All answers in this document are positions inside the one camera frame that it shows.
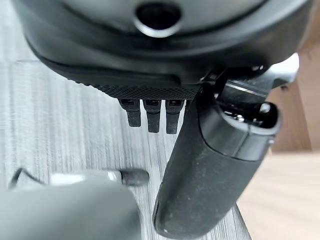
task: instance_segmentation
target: screw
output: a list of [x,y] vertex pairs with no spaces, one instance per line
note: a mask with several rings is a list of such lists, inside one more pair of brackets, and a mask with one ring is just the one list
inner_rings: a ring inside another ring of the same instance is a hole
[[235,117],[240,123],[243,123],[245,121],[245,118],[242,115],[237,115]]
[[271,106],[269,105],[269,103],[263,103],[260,107],[260,113],[261,114],[267,114],[268,112],[270,112]]

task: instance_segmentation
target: round hole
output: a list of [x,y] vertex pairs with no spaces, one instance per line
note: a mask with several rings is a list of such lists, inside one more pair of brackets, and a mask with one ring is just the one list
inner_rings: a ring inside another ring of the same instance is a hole
[[179,30],[181,12],[169,3],[146,3],[136,10],[136,27],[145,35],[165,38]]

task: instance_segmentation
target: wooden floor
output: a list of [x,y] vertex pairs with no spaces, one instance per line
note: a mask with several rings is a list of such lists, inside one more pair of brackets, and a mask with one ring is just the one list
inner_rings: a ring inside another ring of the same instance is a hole
[[[144,240],[161,240],[151,215],[176,136],[130,128],[118,102],[55,74],[28,49],[9,0],[0,0],[0,186],[23,166],[44,181],[50,173],[144,168],[148,186],[132,189],[142,211]],[[249,240],[233,208],[205,240]]]

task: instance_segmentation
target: rubber grip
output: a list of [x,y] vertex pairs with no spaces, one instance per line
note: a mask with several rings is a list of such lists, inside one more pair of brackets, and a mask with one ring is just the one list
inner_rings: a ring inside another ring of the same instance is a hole
[[[269,148],[268,143],[263,142],[256,160],[222,154],[205,141],[200,122],[194,101],[167,164],[155,203],[155,230],[170,239],[196,239],[208,233],[234,206]],[[234,129],[235,135],[238,134],[239,130]],[[219,141],[227,138],[233,136],[225,135]]]

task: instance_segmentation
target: blurry gray object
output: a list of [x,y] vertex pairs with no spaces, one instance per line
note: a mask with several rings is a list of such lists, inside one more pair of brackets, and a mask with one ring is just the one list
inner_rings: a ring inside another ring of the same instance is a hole
[[3,192],[0,213],[3,240],[142,239],[134,196],[106,178]]

